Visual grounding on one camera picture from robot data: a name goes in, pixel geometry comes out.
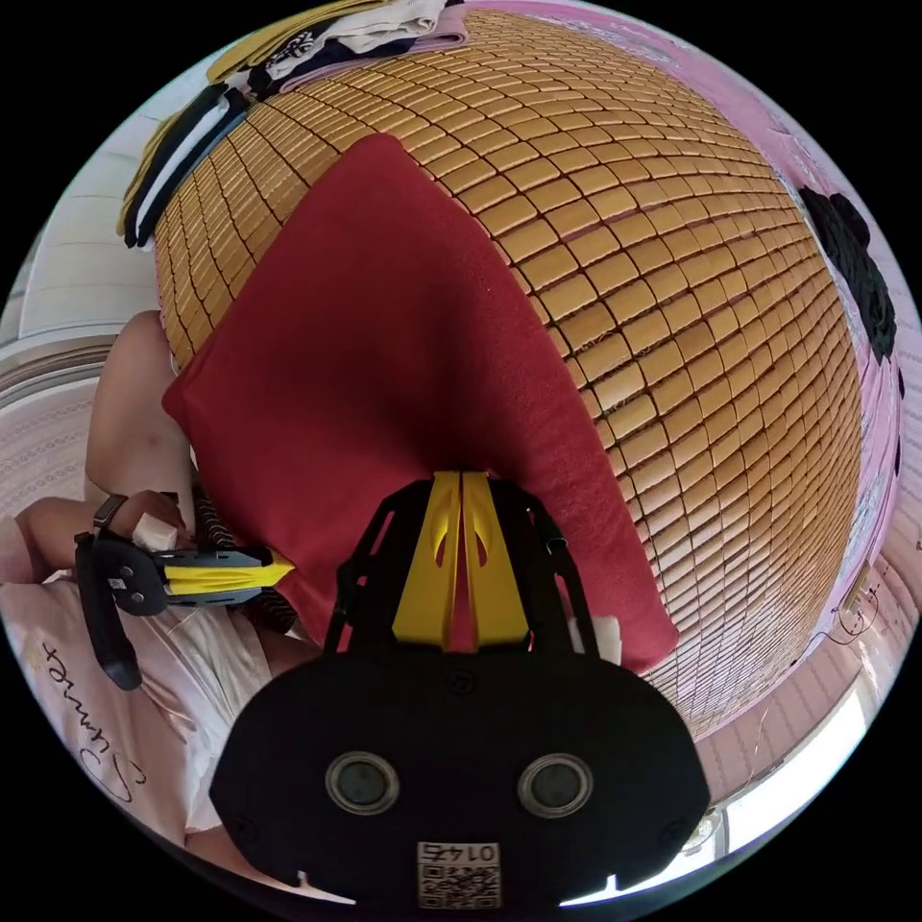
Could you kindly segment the person's left hand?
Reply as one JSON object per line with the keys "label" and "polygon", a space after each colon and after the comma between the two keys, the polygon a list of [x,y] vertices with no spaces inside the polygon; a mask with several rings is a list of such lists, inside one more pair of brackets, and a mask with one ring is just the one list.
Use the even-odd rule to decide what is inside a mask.
{"label": "person's left hand", "polygon": [[116,518],[117,531],[145,549],[173,551],[194,546],[178,503],[164,493],[142,491],[132,495]]}

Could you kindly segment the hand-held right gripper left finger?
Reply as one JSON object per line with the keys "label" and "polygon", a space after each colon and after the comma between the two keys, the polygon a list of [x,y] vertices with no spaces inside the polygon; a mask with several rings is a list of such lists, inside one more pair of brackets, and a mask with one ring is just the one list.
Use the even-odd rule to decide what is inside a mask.
{"label": "hand-held right gripper left finger", "polygon": [[461,473],[438,472],[429,485],[419,536],[393,621],[401,643],[447,646],[456,596]]}

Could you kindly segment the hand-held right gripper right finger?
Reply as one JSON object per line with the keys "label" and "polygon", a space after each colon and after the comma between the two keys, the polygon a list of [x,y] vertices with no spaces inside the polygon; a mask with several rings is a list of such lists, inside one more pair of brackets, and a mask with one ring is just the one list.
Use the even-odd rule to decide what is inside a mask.
{"label": "hand-held right gripper right finger", "polygon": [[467,599],[477,646],[527,646],[530,629],[486,473],[461,474]]}

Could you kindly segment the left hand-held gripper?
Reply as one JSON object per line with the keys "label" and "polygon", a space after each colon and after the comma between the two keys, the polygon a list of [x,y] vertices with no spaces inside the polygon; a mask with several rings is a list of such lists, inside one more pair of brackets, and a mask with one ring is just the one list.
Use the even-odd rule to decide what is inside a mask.
{"label": "left hand-held gripper", "polygon": [[85,614],[150,617],[170,607],[236,605],[294,569],[262,546],[153,551],[119,536],[86,536]]}

